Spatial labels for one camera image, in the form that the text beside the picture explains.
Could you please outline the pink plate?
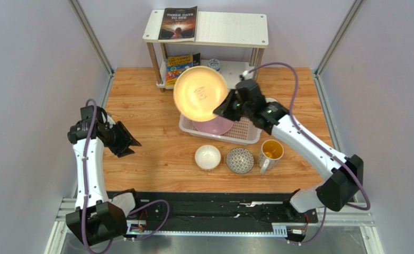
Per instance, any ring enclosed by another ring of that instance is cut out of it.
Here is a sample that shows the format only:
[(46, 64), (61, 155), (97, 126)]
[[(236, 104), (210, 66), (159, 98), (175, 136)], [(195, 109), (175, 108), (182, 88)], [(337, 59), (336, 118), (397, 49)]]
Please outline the pink plate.
[(206, 122), (194, 121), (193, 125), (200, 132), (223, 135), (233, 127), (234, 123), (234, 121), (223, 118), (221, 116), (217, 116), (214, 119)]

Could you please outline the white plastic basket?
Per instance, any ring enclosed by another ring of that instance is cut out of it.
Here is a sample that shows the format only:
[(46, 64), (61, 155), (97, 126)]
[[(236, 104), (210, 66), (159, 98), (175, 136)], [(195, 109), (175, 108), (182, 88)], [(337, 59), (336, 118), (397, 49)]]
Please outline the white plastic basket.
[(183, 115), (180, 115), (179, 118), (179, 128), (183, 132), (195, 137), (218, 140), (243, 146), (257, 143), (260, 140), (260, 134), (262, 132), (261, 129), (256, 128), (252, 122), (245, 117), (242, 117), (240, 121), (235, 122), (231, 129), (222, 135), (209, 134), (197, 130), (193, 121)]

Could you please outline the yellow plate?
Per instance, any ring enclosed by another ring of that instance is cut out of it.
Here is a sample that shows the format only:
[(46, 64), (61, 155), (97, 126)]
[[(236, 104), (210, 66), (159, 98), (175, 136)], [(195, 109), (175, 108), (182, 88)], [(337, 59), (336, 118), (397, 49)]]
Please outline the yellow plate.
[(229, 93), (227, 82), (216, 70), (196, 66), (184, 71), (174, 85), (173, 99), (181, 115), (196, 122), (206, 122)]

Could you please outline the white striped bowl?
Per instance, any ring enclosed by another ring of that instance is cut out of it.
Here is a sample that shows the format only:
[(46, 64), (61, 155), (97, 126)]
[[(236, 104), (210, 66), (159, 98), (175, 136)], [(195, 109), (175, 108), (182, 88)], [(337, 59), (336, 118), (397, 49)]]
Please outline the white striped bowl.
[(221, 162), (221, 153), (212, 145), (203, 145), (197, 149), (194, 155), (195, 162), (202, 170), (214, 170)]

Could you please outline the grey patterned bowl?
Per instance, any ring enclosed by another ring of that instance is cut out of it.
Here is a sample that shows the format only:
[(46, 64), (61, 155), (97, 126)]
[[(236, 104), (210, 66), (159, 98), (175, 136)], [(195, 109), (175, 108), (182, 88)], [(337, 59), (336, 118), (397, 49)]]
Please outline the grey patterned bowl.
[(254, 167), (254, 156), (245, 148), (231, 149), (226, 155), (226, 165), (236, 174), (246, 174)]

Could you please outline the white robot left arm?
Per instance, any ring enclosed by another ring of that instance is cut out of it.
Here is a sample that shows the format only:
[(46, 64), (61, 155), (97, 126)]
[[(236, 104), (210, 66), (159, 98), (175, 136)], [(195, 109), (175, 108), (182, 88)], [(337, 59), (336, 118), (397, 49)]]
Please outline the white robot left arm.
[(127, 216), (136, 207), (134, 189), (108, 197), (104, 149), (122, 158), (134, 153), (132, 146), (141, 144), (122, 122), (114, 121), (99, 106), (82, 107), (80, 114), (81, 120), (67, 133), (76, 157), (78, 193), (75, 211), (66, 215), (66, 225), (83, 245), (90, 247), (126, 234)]

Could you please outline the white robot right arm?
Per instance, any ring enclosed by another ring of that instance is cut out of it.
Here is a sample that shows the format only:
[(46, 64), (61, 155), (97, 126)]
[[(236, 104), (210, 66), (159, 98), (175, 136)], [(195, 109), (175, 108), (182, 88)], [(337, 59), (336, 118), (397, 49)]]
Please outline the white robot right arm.
[(362, 188), (363, 160), (325, 144), (279, 102), (267, 102), (255, 81), (240, 81), (213, 112), (229, 120), (248, 118), (255, 127), (290, 146), (319, 173), (324, 182), (296, 190), (288, 201), (290, 211), (326, 207), (339, 212)]

